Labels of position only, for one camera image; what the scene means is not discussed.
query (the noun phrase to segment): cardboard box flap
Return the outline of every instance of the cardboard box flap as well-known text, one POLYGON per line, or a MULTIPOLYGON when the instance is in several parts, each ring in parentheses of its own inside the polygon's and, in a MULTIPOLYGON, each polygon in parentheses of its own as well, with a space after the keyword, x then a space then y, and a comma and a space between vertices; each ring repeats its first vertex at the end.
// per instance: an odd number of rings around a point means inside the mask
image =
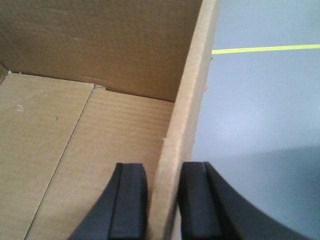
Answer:
POLYGON ((15 73, 175 101, 201 0, 0 0, 15 73))
POLYGON ((205 91, 219 0, 203 0, 156 171, 147 239, 170 239, 183 161, 190 161, 205 91))
POLYGON ((9 74, 0 85, 0 238, 22 240, 93 84, 9 74))

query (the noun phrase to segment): yellow line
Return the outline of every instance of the yellow line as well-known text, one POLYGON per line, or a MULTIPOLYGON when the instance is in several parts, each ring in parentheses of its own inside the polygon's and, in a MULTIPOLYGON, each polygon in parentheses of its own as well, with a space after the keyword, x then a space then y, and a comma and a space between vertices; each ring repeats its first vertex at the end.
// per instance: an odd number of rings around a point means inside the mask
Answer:
POLYGON ((320 49, 320 44, 287 45, 287 46, 258 46, 258 47, 214 49, 214 50, 211 51, 211 54, 212 55, 216 55, 216 54, 234 54, 234 53, 281 51, 281 50, 298 50, 298 49, 320 49))

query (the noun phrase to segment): cardboard box wall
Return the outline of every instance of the cardboard box wall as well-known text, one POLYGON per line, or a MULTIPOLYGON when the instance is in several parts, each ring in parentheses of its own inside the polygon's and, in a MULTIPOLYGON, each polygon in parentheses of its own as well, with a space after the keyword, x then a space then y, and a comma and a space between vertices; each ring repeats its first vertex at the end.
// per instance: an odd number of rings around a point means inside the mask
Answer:
POLYGON ((218 1, 0 4, 2 239, 66 239, 116 162, 144 164, 147 239, 169 239, 218 1))

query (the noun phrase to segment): crease in cardboard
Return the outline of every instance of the crease in cardboard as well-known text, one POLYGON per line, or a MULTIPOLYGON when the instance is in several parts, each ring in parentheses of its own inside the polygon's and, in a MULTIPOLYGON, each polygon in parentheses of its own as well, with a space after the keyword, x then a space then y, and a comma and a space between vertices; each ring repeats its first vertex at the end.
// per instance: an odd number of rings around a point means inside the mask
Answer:
POLYGON ((0 84, 3 82, 6 76, 10 73, 11 71, 8 70, 8 68, 3 64, 2 61, 0 61, 0 84))
POLYGON ((0 85, 0 233, 22 240, 93 84, 9 74, 0 85))
POLYGON ((12 47, 14 53, 16 54, 17 57, 21 59, 21 62, 29 69, 32 69, 31 66, 29 65, 28 61, 24 58, 23 54, 19 51, 19 48, 16 47, 16 45, 8 38, 5 33, 5 29, 2 31, 2 37, 5 39, 5 41, 12 47))
POLYGON ((79 118, 78 118, 78 120, 76 121, 76 124, 75 124, 75 126, 74 126, 74 128, 73 128, 73 131, 72 131, 72 133, 71 133, 71 135, 70 135, 70 137, 69 137, 69 139, 68 139, 68 142, 66 143, 65 148, 64 148, 64 150, 63 150, 63 152, 62 152, 62 155, 61 155, 61 157, 60 157, 60 159, 59 159, 59 161, 58 161, 58 163, 57 163, 57 165, 56 165, 56 167, 55 167, 55 169, 54 169, 54 171, 53 171, 53 174, 52 174, 52 176, 51 176, 51 178, 50 178, 50 181, 49 181, 49 183, 48 183, 48 185, 47 185, 47 187, 46 187, 46 189, 45 189, 45 192, 44 192, 44 194, 43 194, 43 197, 42 197, 42 199, 41 199, 41 201, 40 201, 40 203, 39 203, 39 206, 38 206, 38 208, 37 208, 37 210, 36 210, 36 212, 35 212, 35 214, 34 214, 34 216, 33 216, 33 219, 32 219, 32 221, 31 221, 31 223, 30 223, 30 226, 29 226, 29 228, 28 228, 28 230, 27 230, 27 232, 26 232, 25 237, 24 237, 23 240, 26 240, 26 239, 28 238, 29 232, 30 232, 31 228, 33 227, 33 224, 34 224, 34 222, 35 222, 35 220, 36 220, 36 218, 37 218, 38 212, 39 212, 39 210, 40 210, 40 208, 41 208, 41 206, 42 206, 42 203, 43 203, 43 201, 44 201, 44 199, 45 199, 45 197, 46 197, 46 195, 47 195, 48 189, 49 189, 49 187, 50 187, 50 185, 51 185, 51 183, 52 183, 52 181, 53 181, 53 179, 54 179, 54 177, 55 177, 55 174, 56 174, 56 172, 57 172, 57 170, 58 170, 58 168, 59 168, 60 162, 61 162, 62 158, 63 158, 64 155, 65 155, 66 149, 68 148, 68 145, 69 145, 69 143, 70 143, 70 141, 71 141, 71 139, 72 139, 72 137, 73 137, 73 135, 74 135, 74 133, 75 133, 75 130, 76 130, 76 128, 77 128, 77 126, 78 126, 78 123, 79 123, 79 121, 80 121, 80 119, 81 119, 81 117, 82 117, 82 115, 83 115, 83 113, 84 113, 84 110, 85 110, 85 108, 86 108, 86 106, 87 106, 87 104, 88 104, 88 101, 89 101, 89 99, 90 99, 90 97, 91 97, 91 95, 92 95, 92 93, 93 93, 93 90, 94 90, 94 88, 92 88, 92 90, 91 90, 91 92, 90 92, 90 94, 89 94, 89 96, 88 96, 88 98, 87 98, 87 100, 86 100, 86 102, 85 102, 85 104, 84 104, 84 106, 83 106, 83 109, 82 109, 82 111, 81 111, 81 113, 80 113, 80 115, 79 115, 79 118))

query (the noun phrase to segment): cardboard seam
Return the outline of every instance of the cardboard seam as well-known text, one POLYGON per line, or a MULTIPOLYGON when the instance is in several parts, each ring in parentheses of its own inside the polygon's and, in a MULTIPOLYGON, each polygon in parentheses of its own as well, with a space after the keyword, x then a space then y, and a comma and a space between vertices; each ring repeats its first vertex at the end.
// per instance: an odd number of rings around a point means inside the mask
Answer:
POLYGON ((64 148, 64 150, 63 150, 63 152, 62 152, 62 154, 61 154, 61 157, 60 157, 60 159, 59 159, 59 161, 58 161, 58 163, 57 163, 57 165, 56 165, 56 167, 55 167, 55 169, 54 169, 54 171, 53 171, 53 174, 52 174, 52 176, 51 176, 51 178, 50 178, 50 181, 49 181, 49 183, 48 183, 48 185, 47 185, 47 187, 46 187, 46 189, 45 189, 45 191, 44 191, 44 194, 43 194, 43 196, 42 196, 42 199, 41 199, 41 201, 40 201, 40 203, 39 203, 39 205, 38 205, 37 210, 35 211, 35 214, 34 214, 34 216, 33 216, 33 219, 32 219, 32 221, 31 221, 31 223, 30 223, 30 226, 29 226, 29 228, 28 228, 28 230, 27 230, 27 232, 26 232, 25 237, 24 237, 23 240, 27 240, 27 239, 28 239, 29 233, 30 233, 30 231, 31 231, 31 229, 32 229, 32 227, 33 227, 33 225, 34 225, 34 222, 35 222, 35 220, 36 220, 36 218, 37 218, 38 212, 40 211, 40 208, 41 208, 41 206, 42 206, 42 204, 43 204, 43 201, 44 201, 44 199, 45 199, 45 197, 46 197, 46 195, 47 195, 47 192, 48 192, 48 190, 49 190, 49 187, 50 187, 51 183, 53 182, 53 179, 54 179, 54 177, 55 177, 55 175, 56 175, 56 172, 57 172, 57 170, 58 170, 58 168, 59 168, 59 165, 60 165, 60 163, 61 163, 61 161, 62 161, 62 158, 64 157, 64 155, 65 155, 65 153, 66 153, 66 151, 67 151, 67 148, 68 148, 68 146, 69 146, 69 143, 70 143, 70 141, 71 141, 71 139, 72 139, 72 137, 73 137, 73 135, 74 135, 74 133, 75 133, 75 131, 76 131, 76 128, 77 128, 77 126, 78 126, 78 124, 79 124, 79 121, 80 121, 80 119, 81 119, 81 117, 82 117, 82 115, 83 115, 83 113, 84 113, 84 111, 85 111, 85 109, 86 109, 86 107, 87 107, 87 104, 88 104, 88 102, 89 102, 89 100, 90 100, 90 98, 91 98, 91 96, 92 96, 92 93, 93 93, 94 89, 95 89, 94 86, 92 86, 91 92, 90 92, 90 94, 89 94, 89 96, 88 96, 88 98, 87 98, 87 100, 86 100, 86 102, 85 102, 85 104, 84 104, 84 106, 83 106, 83 109, 82 109, 82 111, 81 111, 81 113, 80 113, 80 115, 79 115, 79 118, 77 119, 77 121, 76 121, 76 123, 75 123, 75 126, 74 126, 74 128, 73 128, 73 131, 72 131, 72 133, 71 133, 71 135, 70 135, 70 137, 69 137, 69 139, 68 139, 68 142, 66 143, 65 148, 64 148))
POLYGON ((130 92, 130 91, 125 91, 125 90, 119 90, 113 87, 106 87, 105 88, 106 91, 110 91, 110 92, 114 92, 114 93, 118 93, 118 94, 126 94, 126 95, 131 95, 131 96, 136 96, 136 97, 142 97, 142 98, 147 98, 147 99, 155 99, 155 100, 161 100, 161 101, 166 101, 169 103, 175 103, 176 102, 176 98, 175 97, 173 100, 169 100, 165 97, 155 97, 149 94, 139 94, 139 93, 135 93, 135 92, 130 92))
POLYGON ((6 37, 4 34, 2 34, 2 37, 6 40, 6 42, 12 47, 13 51, 15 54, 22 60, 23 64, 27 66, 28 68, 30 67, 28 61, 23 57, 23 54, 20 53, 16 45, 10 41, 8 37, 6 37))
POLYGON ((9 73, 9 69, 6 67, 6 65, 2 61, 0 61, 0 85, 5 80, 8 73, 9 73))

